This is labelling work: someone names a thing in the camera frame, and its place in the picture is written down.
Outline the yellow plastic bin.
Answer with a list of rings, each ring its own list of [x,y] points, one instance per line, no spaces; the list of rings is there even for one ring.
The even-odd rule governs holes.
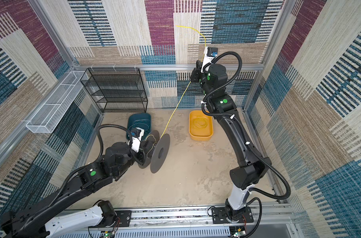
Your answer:
[[[189,114],[189,134],[192,140],[208,141],[214,133],[213,118],[202,111],[194,110]]]

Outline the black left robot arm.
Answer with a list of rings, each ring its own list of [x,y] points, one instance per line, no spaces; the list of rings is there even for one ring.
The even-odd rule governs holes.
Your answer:
[[[125,131],[129,142],[116,142],[105,149],[100,134],[104,128]],[[100,153],[95,161],[70,172],[57,191],[35,205],[2,216],[1,228],[7,238],[57,238],[84,227],[113,227],[118,223],[113,206],[106,200],[77,213],[59,214],[75,202],[118,181],[134,163],[146,168],[159,133],[154,131],[144,137],[138,128],[129,130],[119,125],[104,124],[96,129],[96,134]]]

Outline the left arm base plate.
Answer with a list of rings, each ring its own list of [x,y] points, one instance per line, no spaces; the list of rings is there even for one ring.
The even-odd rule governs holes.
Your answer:
[[[129,227],[131,221],[131,210],[117,210],[111,215],[107,215],[102,221],[91,228],[118,228]]]

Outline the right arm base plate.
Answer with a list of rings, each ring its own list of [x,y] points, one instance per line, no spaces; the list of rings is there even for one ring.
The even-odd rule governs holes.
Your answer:
[[[240,210],[232,210],[229,206],[215,207],[208,209],[207,214],[212,217],[214,224],[230,223],[253,223],[253,213],[250,207],[244,207]]]

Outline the grey perforated cable spool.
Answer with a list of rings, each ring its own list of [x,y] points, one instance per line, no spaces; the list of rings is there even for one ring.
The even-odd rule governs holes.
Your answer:
[[[151,158],[151,162],[149,165],[138,164],[138,166],[141,169],[145,169],[150,166],[151,173],[155,174],[161,169],[168,155],[170,148],[170,135],[164,134],[163,136],[160,136],[159,131],[154,130],[148,134],[148,136],[141,142],[140,145],[148,142],[154,143],[154,152]]]

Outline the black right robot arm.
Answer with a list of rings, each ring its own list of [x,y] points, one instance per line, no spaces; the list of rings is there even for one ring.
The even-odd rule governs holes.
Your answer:
[[[225,56],[234,56],[238,60],[238,69],[231,78],[228,77],[226,68],[218,63],[218,60]],[[243,126],[234,100],[226,93],[226,87],[239,76],[242,65],[242,59],[236,52],[218,54],[217,48],[205,47],[204,59],[196,62],[190,76],[190,81],[198,83],[203,91],[203,114],[213,117],[223,128],[237,157],[239,166],[230,170],[233,189],[225,203],[225,219],[230,223],[236,223],[249,214],[248,197],[251,192],[275,200],[285,200],[291,195],[286,178],[272,166],[271,160],[263,157],[255,147]],[[255,185],[268,170],[284,184],[286,191],[283,195],[273,195],[256,188]]]

